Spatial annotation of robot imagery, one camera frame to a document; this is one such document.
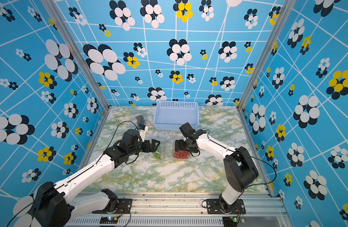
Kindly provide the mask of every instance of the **marble table surface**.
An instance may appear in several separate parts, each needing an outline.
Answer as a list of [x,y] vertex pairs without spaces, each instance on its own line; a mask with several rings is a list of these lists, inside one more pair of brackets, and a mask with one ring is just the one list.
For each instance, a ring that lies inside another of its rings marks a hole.
[[[221,193],[228,182],[224,170],[223,160],[219,160],[210,153],[203,151],[198,157],[188,160],[174,159],[173,143],[175,139],[183,138],[180,131],[158,131],[153,125],[153,115],[156,107],[111,107],[103,130],[99,136],[90,161],[97,158],[108,146],[113,133],[119,123],[142,115],[149,126],[146,139],[154,138],[161,141],[162,159],[153,158],[153,153],[140,153],[138,159],[130,164],[122,164],[116,169],[101,176],[83,193],[97,193],[101,189],[109,188],[114,193],[125,192],[177,192],[177,193]],[[201,107],[199,106],[200,129],[209,129],[210,135],[233,147],[245,147],[250,154],[236,107]],[[131,122],[119,126],[113,143],[122,138],[127,129],[134,129]],[[262,183],[259,176],[253,183]],[[265,193],[264,185],[249,187],[247,192]]]

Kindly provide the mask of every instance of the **metal bracket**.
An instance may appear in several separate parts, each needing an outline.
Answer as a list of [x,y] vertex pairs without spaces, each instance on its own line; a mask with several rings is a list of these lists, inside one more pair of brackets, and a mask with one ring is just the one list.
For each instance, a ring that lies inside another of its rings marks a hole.
[[[112,214],[121,213],[121,209],[119,208],[119,205],[123,206],[124,214],[129,214],[131,211],[131,204],[132,204],[132,199],[117,199],[117,209]],[[92,211],[92,214],[107,214],[107,212],[102,210],[95,210],[95,211]]]
[[[225,214],[222,212],[222,210],[220,208],[219,199],[206,199],[206,202],[207,202],[208,214]],[[239,209],[241,214],[246,213],[246,209],[244,207],[242,199],[237,199],[235,207],[237,207]],[[238,214],[238,210],[235,209],[230,214]]]

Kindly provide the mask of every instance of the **black wire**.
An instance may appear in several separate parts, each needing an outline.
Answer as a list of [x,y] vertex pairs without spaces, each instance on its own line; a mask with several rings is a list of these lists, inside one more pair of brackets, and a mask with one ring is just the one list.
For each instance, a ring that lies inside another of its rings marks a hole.
[[135,162],[136,161],[136,159],[139,157],[139,154],[137,154],[137,156],[136,156],[136,158],[135,158],[135,160],[134,161],[132,161],[132,162],[130,162],[130,163],[126,163],[127,161],[125,161],[125,164],[131,164],[131,163],[133,163],[133,162]]
[[131,221],[131,211],[129,211],[129,210],[126,209],[126,208],[122,208],[122,209],[127,210],[127,211],[130,213],[130,219],[129,219],[128,222],[126,223],[126,225],[128,225],[128,224],[130,223],[130,221]]
[[204,207],[204,206],[203,206],[203,202],[204,202],[204,201],[207,201],[207,200],[203,200],[203,201],[202,201],[202,207],[203,207],[204,209],[207,209],[208,207]]
[[228,149],[228,148],[226,148],[226,149],[229,150],[229,151],[231,151],[231,152],[234,152],[234,153],[237,153],[237,154],[241,154],[241,155],[245,155],[245,156],[248,156],[248,157],[257,159],[257,160],[259,160],[259,161],[262,161],[262,162],[266,163],[267,165],[269,165],[269,166],[273,169],[273,171],[275,172],[275,178],[274,178],[272,181],[270,181],[270,182],[268,182],[268,183],[259,183],[259,184],[251,184],[251,185],[248,185],[247,187],[244,188],[244,190],[243,190],[243,192],[240,194],[240,196],[244,193],[244,191],[245,191],[248,187],[251,187],[251,186],[254,186],[254,185],[270,184],[270,183],[272,183],[272,182],[275,181],[275,179],[276,179],[276,177],[277,177],[277,173],[276,173],[276,170],[274,169],[274,167],[272,167],[269,163],[267,163],[267,162],[265,162],[265,161],[263,161],[263,160],[261,160],[261,159],[259,159],[259,158],[252,157],[252,156],[246,155],[246,154],[242,154],[241,152],[238,152],[238,151],[232,151],[232,150],[230,150],[230,149]]

